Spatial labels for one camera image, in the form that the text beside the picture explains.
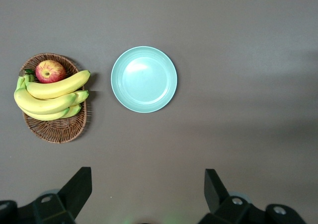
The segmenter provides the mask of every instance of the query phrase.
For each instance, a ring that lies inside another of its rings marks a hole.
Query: gray table
[[[79,224],[195,224],[205,168],[264,209],[318,219],[318,0],[0,0],[0,200],[26,205],[82,166],[93,193]],[[122,106],[110,73],[126,50],[165,52],[173,100]],[[73,142],[45,142],[13,100],[38,53],[73,58],[92,79],[92,118]]]

